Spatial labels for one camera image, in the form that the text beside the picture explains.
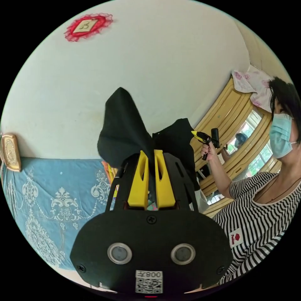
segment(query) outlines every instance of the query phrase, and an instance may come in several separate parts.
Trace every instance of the face mask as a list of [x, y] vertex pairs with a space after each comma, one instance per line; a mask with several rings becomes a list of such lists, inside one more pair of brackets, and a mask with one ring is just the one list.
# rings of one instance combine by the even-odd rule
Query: face mask
[[286, 156], [293, 150], [289, 142], [292, 130], [292, 117], [287, 114], [275, 114], [270, 128], [270, 145], [276, 159]]

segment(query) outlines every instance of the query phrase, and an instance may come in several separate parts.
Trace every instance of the striped shirt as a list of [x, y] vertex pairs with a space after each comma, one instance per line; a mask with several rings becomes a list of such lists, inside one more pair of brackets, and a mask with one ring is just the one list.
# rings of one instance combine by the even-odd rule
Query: striped shirt
[[231, 281], [254, 268], [277, 245], [290, 224], [301, 200], [301, 182], [284, 199], [272, 204], [253, 201], [256, 193], [266, 186], [277, 174], [259, 172], [229, 186], [232, 203], [219, 211], [213, 220], [218, 223], [234, 242], [233, 233], [239, 244], [233, 244], [233, 261], [219, 284]]

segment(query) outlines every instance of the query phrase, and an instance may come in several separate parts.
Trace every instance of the shirt logo patch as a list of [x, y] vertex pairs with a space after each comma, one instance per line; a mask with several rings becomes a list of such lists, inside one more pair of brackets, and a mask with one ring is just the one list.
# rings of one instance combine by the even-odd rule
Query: shirt logo patch
[[234, 248], [237, 245], [240, 245], [243, 242], [243, 236], [242, 236], [241, 229], [238, 228], [238, 229], [234, 230], [233, 232], [231, 232], [229, 235], [229, 240], [230, 240], [231, 248]]

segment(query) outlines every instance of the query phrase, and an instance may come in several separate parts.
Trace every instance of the screw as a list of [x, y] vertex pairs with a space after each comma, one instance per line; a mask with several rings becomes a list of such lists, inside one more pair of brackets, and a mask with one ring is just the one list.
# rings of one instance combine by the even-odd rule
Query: screw
[[156, 218], [155, 216], [153, 216], [153, 215], [149, 215], [149, 216], [146, 218], [146, 221], [147, 221], [149, 224], [153, 225], [153, 224], [156, 223], [157, 218]]
[[85, 268], [82, 264], [78, 265], [78, 266], [77, 266], [77, 269], [78, 269], [81, 273], [85, 273], [85, 272], [86, 272], [86, 268]]
[[224, 267], [224, 266], [221, 266], [221, 267], [219, 267], [219, 268], [216, 270], [216, 273], [217, 273], [218, 275], [220, 275], [224, 270], [225, 270], [225, 267]]

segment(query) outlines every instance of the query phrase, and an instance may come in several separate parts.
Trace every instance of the bed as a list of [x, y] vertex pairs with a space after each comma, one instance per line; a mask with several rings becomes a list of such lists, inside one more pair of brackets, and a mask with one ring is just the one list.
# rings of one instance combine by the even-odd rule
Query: bed
[[106, 208], [110, 183], [102, 160], [21, 158], [21, 162], [21, 172], [1, 167], [12, 216], [45, 262], [73, 270], [69, 254], [78, 231]]

